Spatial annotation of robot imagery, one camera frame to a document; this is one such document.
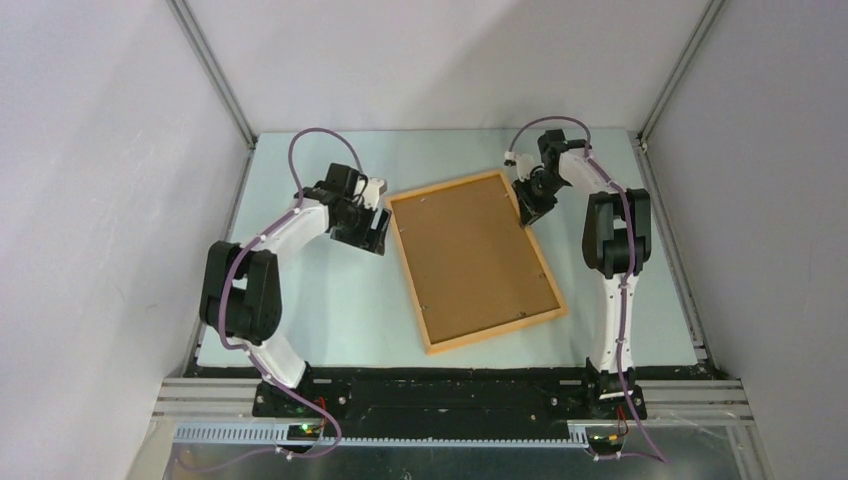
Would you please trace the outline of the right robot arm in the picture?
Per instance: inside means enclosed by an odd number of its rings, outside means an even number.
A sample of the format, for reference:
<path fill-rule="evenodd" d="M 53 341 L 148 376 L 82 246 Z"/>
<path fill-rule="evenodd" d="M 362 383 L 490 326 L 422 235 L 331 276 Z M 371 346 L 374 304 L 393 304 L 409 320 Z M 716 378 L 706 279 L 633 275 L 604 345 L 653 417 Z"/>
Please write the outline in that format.
<path fill-rule="evenodd" d="M 504 163 L 517 173 L 512 188 L 523 227 L 552 211 L 565 187 L 587 197 L 581 249 L 600 293 L 581 402 L 591 416 L 606 418 L 636 390 L 631 324 L 635 289 L 652 252 L 650 195 L 614 180 L 586 139 L 569 140 L 561 130 L 547 130 L 537 146 L 537 156 L 509 147 Z"/>

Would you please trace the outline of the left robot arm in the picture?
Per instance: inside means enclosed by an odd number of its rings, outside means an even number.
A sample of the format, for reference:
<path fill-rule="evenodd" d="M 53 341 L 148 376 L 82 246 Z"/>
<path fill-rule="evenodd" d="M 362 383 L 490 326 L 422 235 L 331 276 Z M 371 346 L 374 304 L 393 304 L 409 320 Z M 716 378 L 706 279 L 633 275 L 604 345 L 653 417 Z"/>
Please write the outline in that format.
<path fill-rule="evenodd" d="M 324 179 L 299 189 L 282 217 L 255 237 L 209 247 L 200 319 L 225 349 L 242 352 L 264 381 L 282 385 L 277 402 L 292 416 L 312 411 L 316 390 L 302 380 L 306 360 L 279 329 L 284 316 L 280 265 L 321 236 L 384 254 L 392 218 L 380 205 L 386 191 L 385 180 L 333 163 Z"/>

